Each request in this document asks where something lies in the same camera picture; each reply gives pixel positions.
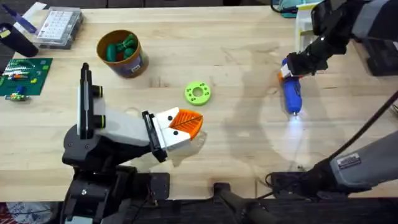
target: blue object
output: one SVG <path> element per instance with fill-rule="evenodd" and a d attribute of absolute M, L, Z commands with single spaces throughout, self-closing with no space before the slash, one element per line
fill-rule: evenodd
<path fill-rule="evenodd" d="M 34 27 L 29 21 L 27 21 L 25 18 L 23 18 L 20 14 L 18 14 L 16 11 L 10 9 L 8 6 L 5 4 L 1 4 L 1 6 L 28 32 L 31 34 L 36 33 L 37 29 Z"/>
<path fill-rule="evenodd" d="M 20 94 L 20 95 L 23 95 L 22 93 L 24 92 L 24 90 L 25 90 L 24 86 L 18 85 L 17 88 L 15 89 L 15 92 Z"/>
<path fill-rule="evenodd" d="M 287 63 L 287 59 L 283 59 L 282 66 Z M 283 80 L 282 87 L 284 89 L 284 98 L 285 98 L 285 108 L 288 114 L 294 114 L 300 112 L 302 107 L 302 98 L 301 98 L 301 85 L 299 82 L 299 78 L 297 77 L 289 77 Z"/>

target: orange object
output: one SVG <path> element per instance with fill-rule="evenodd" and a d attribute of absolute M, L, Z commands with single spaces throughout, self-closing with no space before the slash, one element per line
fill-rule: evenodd
<path fill-rule="evenodd" d="M 180 109 L 169 128 L 189 133 L 193 140 L 199 133 L 203 124 L 203 116 L 191 110 Z"/>
<path fill-rule="evenodd" d="M 284 80 L 284 79 L 282 78 L 282 72 L 279 72 L 279 73 L 278 73 L 278 80 L 279 80 L 279 83 L 282 84 L 282 82 L 283 82 L 283 80 Z"/>

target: green object in cup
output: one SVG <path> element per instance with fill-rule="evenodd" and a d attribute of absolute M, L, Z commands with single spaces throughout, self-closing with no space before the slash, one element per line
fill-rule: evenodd
<path fill-rule="evenodd" d="M 123 42 L 116 44 L 116 51 L 123 52 L 127 48 L 137 48 L 137 41 L 134 39 L 134 36 L 132 34 L 128 35 L 126 39 L 124 39 Z"/>
<path fill-rule="evenodd" d="M 109 44 L 106 48 L 106 60 L 109 62 L 116 61 L 116 44 Z"/>
<path fill-rule="evenodd" d="M 132 56 L 134 54 L 135 50 L 128 48 L 126 50 L 124 50 L 124 55 L 123 55 L 123 60 L 129 58 L 130 56 Z"/>

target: label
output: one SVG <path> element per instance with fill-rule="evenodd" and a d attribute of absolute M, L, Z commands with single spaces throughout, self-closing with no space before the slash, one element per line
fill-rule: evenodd
<path fill-rule="evenodd" d="M 141 68 L 141 66 L 136 65 L 134 68 L 131 69 L 131 71 L 134 73 L 136 71 L 138 71 Z"/>
<path fill-rule="evenodd" d="M 359 165 L 360 163 L 361 158 L 359 157 L 358 153 L 354 153 L 337 160 L 337 165 L 340 169 L 346 169 L 352 166 Z"/>
<path fill-rule="evenodd" d="M 10 31 L 9 30 L 4 30 L 4 31 L 2 31 L 2 32 L 0 32 L 0 37 L 1 38 L 6 38 L 8 35 L 10 35 Z"/>
<path fill-rule="evenodd" d="M 129 63 L 120 66 L 111 66 L 111 68 L 119 75 L 129 78 L 133 77 L 135 73 L 144 66 L 144 59 L 142 52 L 135 59 Z"/>

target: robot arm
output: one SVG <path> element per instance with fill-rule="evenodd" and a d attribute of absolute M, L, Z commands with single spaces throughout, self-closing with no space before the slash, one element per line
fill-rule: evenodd
<path fill-rule="evenodd" d="M 326 61 L 334 54 L 345 54 L 352 38 L 398 40 L 398 29 L 394 28 L 397 11 L 395 0 L 321 2 L 312 11 L 313 32 L 318 38 L 303 52 L 288 54 L 282 76 L 314 75 L 317 70 L 327 69 Z M 348 195 L 396 180 L 396 145 L 398 131 L 355 152 L 331 161 L 325 159 L 300 179 L 298 194 L 310 198 L 322 198 L 322 192 Z"/>
<path fill-rule="evenodd" d="M 92 85 L 91 71 L 83 64 L 77 124 L 63 140 L 62 162 L 72 166 L 75 175 L 60 223 L 113 223 L 112 215 L 127 198 L 169 197 L 169 174 L 138 173 L 134 167 L 120 164 L 150 152 L 159 162 L 165 161 L 167 151 L 188 144 L 197 135 L 203 117 L 178 108 L 141 115 L 105 108 L 102 86 Z"/>
<path fill-rule="evenodd" d="M 345 54 L 350 39 L 398 40 L 394 0 L 324 0 L 311 12 L 318 38 L 303 52 L 290 53 L 282 77 L 314 75 L 328 68 L 327 60 Z"/>

